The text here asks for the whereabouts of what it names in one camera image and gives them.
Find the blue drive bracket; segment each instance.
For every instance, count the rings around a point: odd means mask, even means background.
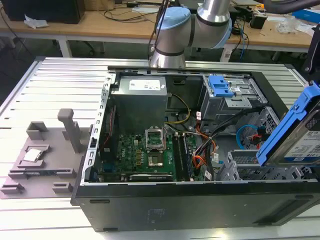
[[[267,163],[268,154],[274,147],[278,147],[277,144],[279,144],[281,138],[286,134],[296,120],[302,121],[307,116],[306,107],[309,105],[311,100],[317,96],[320,96],[320,87],[317,84],[304,88],[301,95],[291,106],[289,112],[257,152],[256,158],[260,166],[264,166]]]
[[[215,97],[232,98],[235,95],[230,91],[229,84],[223,76],[210,75],[208,82]]]

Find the yellow wire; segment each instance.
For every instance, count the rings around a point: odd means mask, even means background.
[[[181,97],[179,97],[177,94],[174,94],[174,93],[172,93],[172,95],[177,97],[181,102],[183,102],[183,104],[188,109],[188,115],[186,116],[186,118],[184,120],[181,120],[181,121],[166,121],[165,124],[183,124],[183,123],[185,123],[186,121],[189,120],[189,118],[191,116],[191,110],[188,107],[188,105],[186,104],[186,102]]]

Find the blue cable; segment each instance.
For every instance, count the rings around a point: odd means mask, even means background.
[[[240,134],[241,134],[241,132],[243,131],[244,128],[253,128],[253,129],[255,129],[255,130],[258,129],[257,126],[250,125],[250,124],[244,125],[244,126],[242,126],[242,127],[239,128],[239,130],[238,130],[238,131],[236,132],[236,134],[235,134],[235,139],[236,139],[236,143],[238,144],[239,148],[242,149],[242,150],[244,150],[245,147],[244,147],[244,146],[242,145],[242,143],[241,143]]]

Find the wooden desk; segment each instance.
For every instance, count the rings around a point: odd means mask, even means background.
[[[128,12],[128,9],[116,9],[114,14]],[[115,15],[115,18],[126,19],[139,16],[137,12],[128,12],[123,15]],[[155,21],[156,14],[145,16]],[[143,21],[138,23],[123,23],[106,19],[97,11],[86,11],[79,24],[51,23],[49,27],[33,29],[23,22],[14,22],[6,19],[10,27],[21,38],[53,39],[58,40],[62,55],[71,57],[68,40],[117,42],[117,43],[143,43],[149,41],[154,29],[154,23]],[[246,23],[244,32],[249,36],[250,45],[248,49],[285,51],[285,52],[307,52],[311,43],[311,36],[304,32],[297,34],[280,34],[276,30],[276,23],[266,21],[263,29],[252,29]],[[2,19],[0,19],[0,36],[13,37]],[[239,36],[232,35],[224,47],[221,60],[228,61],[228,54],[239,42]]]
[[[266,20],[262,29],[253,29],[249,23],[245,23],[244,32],[248,35],[250,44],[248,49],[279,51],[279,52],[296,52],[307,53],[312,37],[307,33],[298,31],[297,33],[279,33],[276,30],[277,22]],[[228,62],[232,50],[236,47],[240,39],[238,35],[231,35],[223,47],[221,62]]]

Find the open computer tower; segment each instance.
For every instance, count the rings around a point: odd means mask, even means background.
[[[320,200],[257,161],[287,111],[261,72],[109,67],[75,200],[97,232],[282,225]]]

